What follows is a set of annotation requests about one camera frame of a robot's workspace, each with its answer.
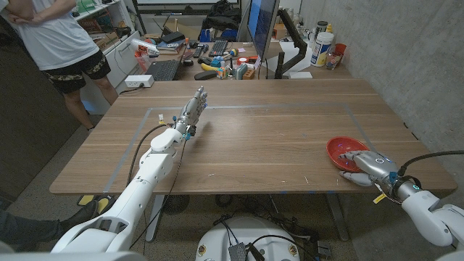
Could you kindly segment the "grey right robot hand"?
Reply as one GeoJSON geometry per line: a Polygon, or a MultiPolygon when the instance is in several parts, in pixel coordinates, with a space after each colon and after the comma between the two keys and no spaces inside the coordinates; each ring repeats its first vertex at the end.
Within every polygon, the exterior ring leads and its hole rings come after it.
{"type": "Polygon", "coordinates": [[[390,172],[397,172],[395,162],[373,151],[351,151],[339,155],[340,159],[350,160],[362,170],[361,173],[341,171],[340,175],[359,186],[378,184],[392,196],[393,183],[389,180],[390,172]]]}

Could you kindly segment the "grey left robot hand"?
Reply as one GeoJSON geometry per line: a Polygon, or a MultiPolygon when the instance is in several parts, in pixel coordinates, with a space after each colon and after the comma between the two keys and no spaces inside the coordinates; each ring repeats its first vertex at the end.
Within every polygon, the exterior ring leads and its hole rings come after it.
{"type": "Polygon", "coordinates": [[[192,132],[192,136],[194,135],[200,114],[207,106],[206,101],[207,92],[204,92],[204,87],[201,86],[196,91],[193,98],[182,108],[178,119],[175,121],[175,129],[179,131],[183,137],[186,137],[190,132],[192,132]]]}

